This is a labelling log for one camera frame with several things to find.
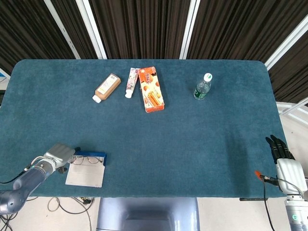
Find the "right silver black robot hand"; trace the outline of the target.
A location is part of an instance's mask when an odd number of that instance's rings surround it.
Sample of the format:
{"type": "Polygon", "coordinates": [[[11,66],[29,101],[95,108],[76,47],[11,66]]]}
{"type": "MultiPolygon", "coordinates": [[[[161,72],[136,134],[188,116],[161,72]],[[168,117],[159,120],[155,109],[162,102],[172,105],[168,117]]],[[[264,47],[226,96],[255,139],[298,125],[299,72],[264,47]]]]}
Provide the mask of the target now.
{"type": "Polygon", "coordinates": [[[302,165],[295,160],[285,142],[270,135],[266,137],[272,158],[276,167],[276,182],[280,190],[286,195],[301,195],[308,191],[302,165]]]}

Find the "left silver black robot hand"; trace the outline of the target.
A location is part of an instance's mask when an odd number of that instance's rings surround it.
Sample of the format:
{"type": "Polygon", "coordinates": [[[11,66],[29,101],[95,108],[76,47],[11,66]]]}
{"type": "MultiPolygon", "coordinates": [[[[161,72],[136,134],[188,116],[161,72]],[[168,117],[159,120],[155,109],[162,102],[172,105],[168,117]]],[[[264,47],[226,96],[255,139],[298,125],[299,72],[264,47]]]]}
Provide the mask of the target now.
{"type": "Polygon", "coordinates": [[[43,155],[43,159],[53,161],[54,169],[63,174],[67,171],[65,165],[74,162],[74,155],[80,150],[80,147],[71,148],[62,143],[56,143],[43,155]]]}

